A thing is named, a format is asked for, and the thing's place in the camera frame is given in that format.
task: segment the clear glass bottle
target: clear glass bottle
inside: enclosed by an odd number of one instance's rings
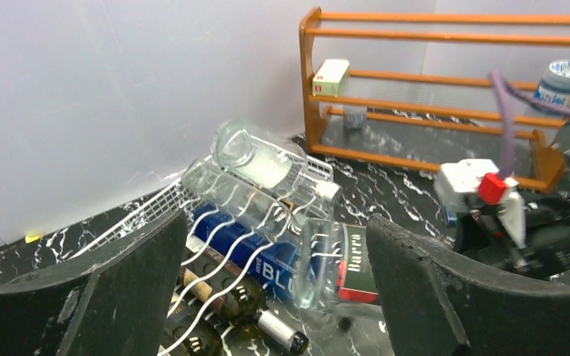
[[[292,296],[298,308],[383,319],[365,227],[308,219],[294,269]]]
[[[187,168],[181,182],[186,189],[269,241],[275,243],[291,239],[292,234],[298,236],[300,227],[282,202],[219,167],[197,159]]]
[[[277,199],[305,208],[313,204],[321,215],[327,210],[333,215],[333,204],[341,187],[315,179],[309,172],[307,154],[291,140],[279,138],[251,122],[233,119],[217,129],[211,151],[220,167]]]

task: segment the white mechanical part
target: white mechanical part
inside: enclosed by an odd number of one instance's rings
[[[463,159],[458,163],[444,163],[436,175],[433,189],[447,209],[455,213],[468,213],[465,197],[477,195],[482,178],[487,173],[499,172],[498,167],[490,159]],[[525,201],[517,191],[518,181],[508,177],[504,179],[508,186],[499,201],[504,209],[499,220],[504,225],[518,248],[525,248]]]

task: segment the metal cap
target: metal cap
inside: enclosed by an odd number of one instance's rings
[[[325,204],[335,205],[341,194],[341,185],[334,182],[321,180],[315,185],[315,195],[318,196]]]

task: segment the small box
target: small box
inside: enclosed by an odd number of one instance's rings
[[[313,77],[313,95],[337,98],[349,75],[350,63],[348,59],[327,59]]]

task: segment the wooden shelf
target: wooden shelf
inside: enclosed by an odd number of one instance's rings
[[[322,22],[397,22],[397,23],[426,23],[426,24],[469,24],[483,25],[544,25],[570,27],[570,15],[481,15],[481,14],[420,14],[420,13],[323,13],[320,7],[313,8],[303,17],[298,29],[301,53],[301,83],[307,135],[307,150],[311,153],[329,154],[350,159],[363,159],[384,165],[393,165],[418,169],[423,171],[438,171],[439,165],[430,162],[419,162],[402,157],[391,157],[382,154],[372,154],[363,151],[352,151],[344,148],[331,147],[321,144],[324,129],[331,115],[341,115],[339,109],[331,107],[321,111],[320,104],[338,103],[359,105],[369,108],[401,110],[416,113],[431,113],[439,116],[455,116],[460,119],[483,120],[498,122],[498,113],[476,111],[464,108],[442,108],[432,105],[418,105],[408,102],[391,102],[377,99],[361,99],[350,97],[313,96],[311,93],[314,67],[312,65],[313,42],[315,37],[337,37],[349,39],[380,39],[399,41],[428,41],[428,42],[463,42],[485,43],[493,45],[525,45],[570,47],[570,36],[526,36],[517,34],[478,34],[478,33],[434,33],[409,31],[382,31],[321,28]],[[409,73],[392,73],[374,70],[351,70],[350,75],[365,79],[393,80],[402,82],[418,82],[436,85],[461,85],[475,88],[489,88],[491,83],[486,79],[457,78],[446,76],[425,76]],[[534,90],[536,83],[512,82],[522,90]],[[451,129],[474,132],[476,134],[500,135],[498,128],[484,128],[474,125],[464,125],[455,122],[437,122],[433,120],[414,120],[404,117],[368,113],[369,119],[397,122],[406,125],[428,126],[432,128]],[[518,125],[528,125],[536,128],[560,128],[566,120],[552,118],[537,118],[516,116],[514,122]],[[517,138],[528,139],[530,142],[535,177],[515,177],[519,184],[537,191],[551,191],[558,183],[564,172],[564,161],[560,153],[551,148],[545,141],[540,129],[533,131],[517,131]]]

